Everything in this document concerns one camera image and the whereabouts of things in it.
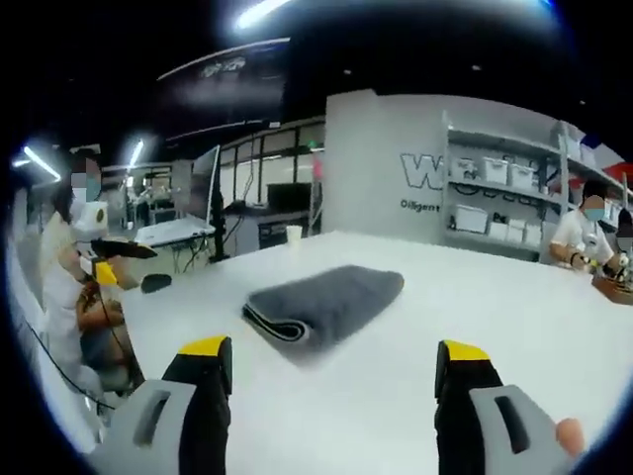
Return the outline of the person's right hand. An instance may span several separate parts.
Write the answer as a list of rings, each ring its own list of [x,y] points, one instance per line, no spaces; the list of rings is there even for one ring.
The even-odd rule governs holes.
[[[585,451],[585,436],[578,419],[566,418],[556,424],[555,436],[563,449],[572,457]]]

